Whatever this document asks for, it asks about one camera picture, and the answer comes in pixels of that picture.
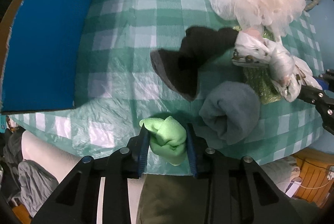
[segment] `olive green fabric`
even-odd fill
[[[146,175],[136,224],[203,224],[208,180]]]
[[[241,31],[240,26],[235,26],[233,29]],[[263,37],[274,41],[273,33],[264,30]],[[269,69],[264,68],[243,68],[244,83],[248,84],[260,98],[262,104],[268,104],[281,99],[270,79]]]

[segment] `blue-gray towel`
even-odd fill
[[[226,81],[206,97],[199,115],[220,139],[232,145],[255,128],[260,117],[260,101],[249,85]]]

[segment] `green checkered tablecloth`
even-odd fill
[[[317,75],[323,64],[311,23],[304,12],[291,23],[283,44]],[[300,100],[281,100],[262,106],[260,121],[245,140],[226,146],[217,139],[198,111],[216,85],[242,79],[231,52],[201,69],[200,93],[191,103],[168,89],[150,62],[155,48],[179,49],[191,25],[219,29],[237,23],[219,18],[208,0],[93,0],[78,51],[76,109],[14,115],[13,120],[61,149],[95,158],[125,146],[139,133],[141,119],[168,114],[181,123],[192,122],[197,134],[227,156],[250,155],[259,164],[288,156],[319,138],[322,120],[315,108]],[[174,167],[151,150],[146,172],[190,174],[188,162]]]

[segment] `wooden cabinet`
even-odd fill
[[[334,179],[328,180],[329,169],[334,166],[334,155],[326,154],[305,148],[293,155],[297,159],[297,165],[300,167],[300,177],[303,179],[302,186],[295,194],[295,197],[304,199],[308,202],[315,202],[317,206],[323,207],[329,194],[334,187]]]

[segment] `blue board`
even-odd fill
[[[2,112],[73,108],[76,55],[90,3],[23,1],[9,41]]]
[[[6,116],[0,115],[0,133],[5,133],[7,129]]]

